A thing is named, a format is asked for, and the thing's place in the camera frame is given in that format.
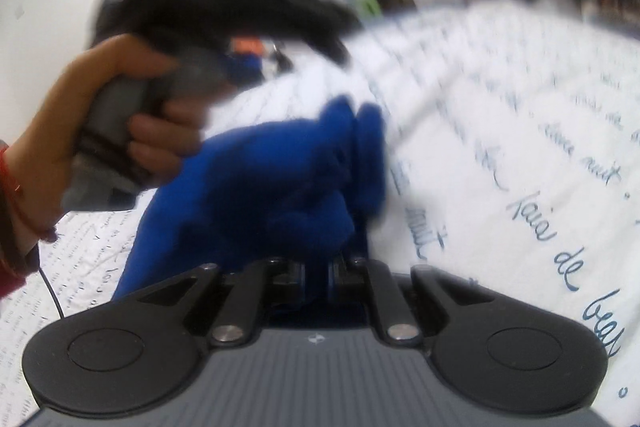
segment gray ribbed surface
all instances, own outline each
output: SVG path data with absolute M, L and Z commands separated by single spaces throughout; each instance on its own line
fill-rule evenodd
M 444 387 L 417 351 L 369 330 L 263 331 L 221 351 L 182 395 L 152 412 L 103 422 L 45 411 L 30 427 L 607 427 L 582 410 L 546 419 L 501 416 Z

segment red string bracelet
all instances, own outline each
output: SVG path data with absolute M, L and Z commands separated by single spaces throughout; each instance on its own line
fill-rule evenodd
M 20 219 L 31 233 L 36 235 L 45 243 L 55 243 L 58 240 L 58 234 L 56 233 L 55 227 L 52 227 L 49 230 L 41 230 L 33 224 L 33 221 L 29 219 L 23 211 L 20 210 L 16 198 L 22 193 L 22 187 L 11 175 L 6 165 L 4 153 L 7 149 L 9 149 L 7 145 L 0 148 L 0 185 L 2 186 L 2 190 L 4 190 L 6 199 L 9 201 L 15 215 L 18 216 L 18 219 Z

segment black device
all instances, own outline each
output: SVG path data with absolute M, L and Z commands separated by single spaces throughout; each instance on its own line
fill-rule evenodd
M 97 95 L 76 142 L 71 184 L 62 206 L 71 210 L 127 210 L 147 188 L 149 174 L 127 155 L 127 121 L 155 114 L 178 96 L 203 96 L 229 82 L 249 89 L 259 69 L 231 56 L 231 37 L 268 36 L 307 42 L 338 64 L 348 54 L 340 36 L 359 27 L 347 8 L 325 0 L 104 0 L 94 45 L 134 33 L 176 55 L 181 67 L 151 82 L 113 79 Z
M 28 343 L 30 427 L 606 427 L 587 328 L 429 267 L 336 259 L 194 269 Z

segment black cable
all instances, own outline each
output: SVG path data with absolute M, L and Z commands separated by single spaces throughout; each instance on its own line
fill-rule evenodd
M 61 319 L 64 319 L 65 314 L 62 312 L 62 308 L 60 307 L 60 301 L 58 301 L 58 297 L 56 297 L 56 293 L 53 291 L 53 288 L 49 283 L 49 279 L 47 279 L 47 276 L 44 275 L 42 268 L 38 268 L 38 271 L 40 272 L 40 276 L 42 277 L 42 280 L 47 286 L 47 290 L 49 290 L 49 293 L 51 294 L 51 298 L 53 299 L 53 302 L 56 304 L 56 308 L 58 309 L 58 315 L 60 315 Z

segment white fabric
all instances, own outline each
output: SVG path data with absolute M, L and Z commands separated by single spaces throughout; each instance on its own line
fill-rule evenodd
M 218 108 L 210 134 L 315 116 L 345 92 L 378 102 L 399 142 L 372 253 L 582 322 L 612 355 L 596 410 L 614 427 L 640 423 L 640 45 L 494 1 L 380 25 L 350 50 L 350 71 L 305 57 L 300 73 Z M 43 247 L 67 314 L 108 300 L 150 197 L 129 213 L 67 217 Z M 20 354 L 55 317 L 38 277 L 4 303 L 1 427 L 34 410 Z

